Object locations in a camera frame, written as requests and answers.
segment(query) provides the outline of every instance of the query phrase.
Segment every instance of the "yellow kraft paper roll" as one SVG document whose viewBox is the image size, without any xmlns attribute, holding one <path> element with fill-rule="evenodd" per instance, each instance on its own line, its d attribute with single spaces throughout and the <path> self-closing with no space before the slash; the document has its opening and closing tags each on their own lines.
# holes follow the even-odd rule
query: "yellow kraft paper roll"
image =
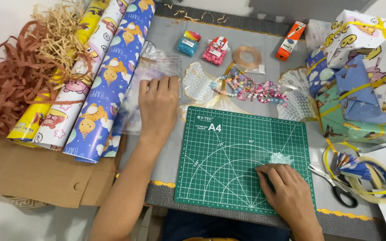
<svg viewBox="0 0 386 241">
<path fill-rule="evenodd" d="M 75 35 L 78 40 L 84 45 L 89 40 L 89 37 L 92 35 L 96 25 L 101 18 L 105 8 L 108 6 L 109 0 L 92 0 L 89 4 L 89 7 L 86 9 L 82 19 L 80 20 L 80 25 L 86 25 L 86 28 L 77 30 Z M 56 79 L 56 83 L 60 84 L 64 81 L 61 79 L 60 75 L 55 74 L 53 76 Z M 50 96 L 50 93 L 43 94 L 44 96 Z M 35 97 L 34 101 L 42 101 L 38 96 Z M 13 130 L 8 134 L 7 138 L 14 140 L 14 143 L 20 145 L 26 145 L 30 147 L 39 147 L 34 144 L 24 144 L 23 141 L 32 141 L 40 123 L 43 118 L 47 115 L 51 104 L 32 104 L 26 109 L 25 113 L 20 117 L 19 121 L 14 126 Z"/>
</svg>

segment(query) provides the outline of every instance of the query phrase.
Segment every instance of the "beaded keychain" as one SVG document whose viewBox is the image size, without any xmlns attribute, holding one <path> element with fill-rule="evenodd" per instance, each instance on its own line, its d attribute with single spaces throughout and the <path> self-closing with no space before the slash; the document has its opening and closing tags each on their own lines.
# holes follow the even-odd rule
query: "beaded keychain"
<svg viewBox="0 0 386 241">
<path fill-rule="evenodd" d="M 224 80 L 233 89 L 233 93 L 219 90 L 217 88 L 217 81 L 219 80 Z M 248 99 L 253 101 L 258 97 L 258 101 L 261 103 L 278 103 L 282 106 L 287 106 L 287 96 L 278 92 L 281 90 L 280 85 L 276 85 L 272 81 L 256 84 L 253 78 L 245 75 L 237 69 L 230 69 L 228 75 L 218 77 L 216 81 L 213 81 L 210 84 L 210 87 L 219 94 L 229 97 L 237 97 L 242 101 L 246 101 Z"/>
</svg>

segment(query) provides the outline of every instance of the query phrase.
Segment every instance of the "wrapping paper roll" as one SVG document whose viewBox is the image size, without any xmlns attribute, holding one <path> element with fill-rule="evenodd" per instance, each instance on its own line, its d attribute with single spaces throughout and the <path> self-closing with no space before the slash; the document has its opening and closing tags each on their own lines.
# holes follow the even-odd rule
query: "wrapping paper roll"
<svg viewBox="0 0 386 241">
<path fill-rule="evenodd" d="M 107 151 L 105 143 L 138 62 L 154 9 L 153 0 L 134 0 L 127 7 L 64 153 L 96 163 Z"/>
<path fill-rule="evenodd" d="M 77 30 L 75 33 L 82 44 L 86 44 L 89 40 L 89 37 L 92 35 L 101 18 L 102 14 L 100 13 L 104 11 L 108 4 L 109 1 L 102 0 L 92 0 L 89 4 L 83 18 L 80 20 L 80 25 L 85 25 L 86 28 Z M 61 76 L 57 73 L 58 70 L 55 72 L 53 78 L 57 79 L 57 84 L 60 84 L 64 79 L 61 79 Z M 50 96 L 50 93 L 44 93 L 43 95 Z M 34 101 L 42 101 L 42 99 L 37 96 Z M 50 107 L 51 104 L 30 105 L 22 117 L 20 117 L 13 130 L 8 134 L 7 138 L 15 140 L 18 144 L 21 144 L 22 141 L 32 141 Z"/>
<path fill-rule="evenodd" d="M 126 9 L 127 2 L 124 0 L 111 0 L 109 2 L 86 45 L 86 51 L 92 59 L 92 71 L 82 79 L 67 79 L 65 86 L 57 95 L 56 101 L 84 101 L 86 99 L 92 81 L 98 73 L 110 41 L 115 35 Z M 72 70 L 73 78 L 76 75 L 83 75 L 88 70 L 87 61 L 84 58 L 79 58 Z M 82 106 L 83 102 L 72 105 L 52 105 L 35 135 L 34 142 L 41 147 L 50 149 L 54 149 L 55 146 L 64 146 Z"/>
</svg>

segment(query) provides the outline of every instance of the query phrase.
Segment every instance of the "blue beads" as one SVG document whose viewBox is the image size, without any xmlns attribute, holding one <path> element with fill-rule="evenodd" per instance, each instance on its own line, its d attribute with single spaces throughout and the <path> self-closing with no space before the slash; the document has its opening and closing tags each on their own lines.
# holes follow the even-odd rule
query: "blue beads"
<svg viewBox="0 0 386 241">
<path fill-rule="evenodd" d="M 177 44 L 177 50 L 179 52 L 189 55 L 190 57 L 193 57 L 198 44 L 199 43 L 194 40 L 188 39 L 186 37 L 181 37 Z"/>
</svg>

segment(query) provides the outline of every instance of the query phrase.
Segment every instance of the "pink beads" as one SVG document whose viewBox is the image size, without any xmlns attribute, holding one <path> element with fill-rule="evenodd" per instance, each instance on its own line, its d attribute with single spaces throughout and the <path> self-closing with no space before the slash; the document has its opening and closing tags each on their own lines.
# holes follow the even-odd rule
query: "pink beads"
<svg viewBox="0 0 386 241">
<path fill-rule="evenodd" d="M 206 61 L 209 61 L 213 64 L 220 66 L 222 64 L 222 61 L 226 53 L 227 53 L 227 50 L 221 50 L 210 44 L 208 45 L 207 49 L 203 52 L 202 58 Z"/>
</svg>

